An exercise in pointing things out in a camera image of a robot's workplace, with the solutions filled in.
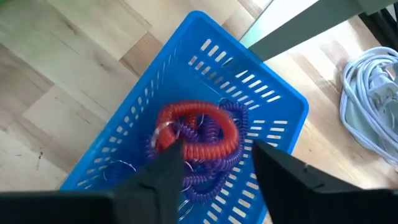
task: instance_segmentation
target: power cord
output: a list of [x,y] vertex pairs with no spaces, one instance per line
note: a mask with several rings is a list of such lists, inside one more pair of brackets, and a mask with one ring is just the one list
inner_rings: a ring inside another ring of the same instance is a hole
[[349,62],[341,76],[340,119],[365,148],[398,167],[398,85],[386,70],[398,52],[375,47]]

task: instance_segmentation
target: blue plastic basket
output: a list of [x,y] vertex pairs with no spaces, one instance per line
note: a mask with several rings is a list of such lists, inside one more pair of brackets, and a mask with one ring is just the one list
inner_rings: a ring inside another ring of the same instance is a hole
[[308,113],[306,99],[202,12],[191,12],[165,44],[61,190],[99,190],[139,169],[143,139],[153,132],[162,106],[179,100],[217,104],[227,98],[249,108],[245,154],[212,202],[194,206],[182,220],[261,223],[266,207],[251,160],[253,139],[291,153]]

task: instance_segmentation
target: white cable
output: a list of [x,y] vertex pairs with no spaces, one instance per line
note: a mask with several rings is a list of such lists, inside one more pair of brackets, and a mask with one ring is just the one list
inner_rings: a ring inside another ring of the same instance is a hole
[[[362,144],[364,147],[373,150],[382,156],[388,163],[398,167],[398,156],[393,156],[386,151],[386,147],[381,148],[375,142],[372,142],[365,135],[357,131],[354,127],[347,123],[346,106],[348,100],[351,100],[354,106],[361,112],[366,122],[373,131],[379,135],[382,142],[388,142],[398,154],[398,135],[393,132],[392,127],[387,124],[386,120],[381,116],[381,107],[384,108],[387,103],[396,101],[389,98],[385,102],[375,104],[369,95],[370,83],[375,78],[383,75],[391,78],[391,75],[382,68],[398,62],[398,52],[387,47],[375,47],[365,51],[360,58],[347,64],[341,76],[343,82],[343,91],[340,100],[340,119],[346,129]],[[356,90],[350,86],[351,81],[356,82]]]

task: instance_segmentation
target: wooden floor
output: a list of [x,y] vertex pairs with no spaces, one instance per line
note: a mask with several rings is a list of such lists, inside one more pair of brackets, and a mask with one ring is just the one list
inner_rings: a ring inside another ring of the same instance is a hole
[[[0,4],[0,190],[58,187],[190,11],[205,11],[239,39],[269,2]],[[354,17],[266,62],[310,103],[294,156],[364,188],[398,187],[398,175],[341,125],[339,76],[377,45]]]

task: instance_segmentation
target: coiled white cord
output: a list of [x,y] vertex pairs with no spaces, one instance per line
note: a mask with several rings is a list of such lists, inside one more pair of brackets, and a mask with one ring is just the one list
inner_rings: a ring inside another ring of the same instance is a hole
[[[390,48],[376,47],[365,51],[360,58],[348,63],[344,69],[341,76],[343,92],[340,100],[340,119],[346,129],[364,147],[378,153],[395,167],[398,167],[398,135],[393,130],[394,125],[391,126],[386,121],[382,112],[385,111],[388,103],[397,101],[398,92],[392,93],[391,97],[374,100],[369,91],[372,88],[371,82],[377,77],[385,76],[393,82],[391,74],[383,68],[397,62],[398,52]],[[350,86],[351,82],[356,82],[356,89]],[[371,141],[347,123],[346,107],[348,100],[352,101],[357,109],[356,111],[360,111],[368,125],[379,136],[379,144]]]

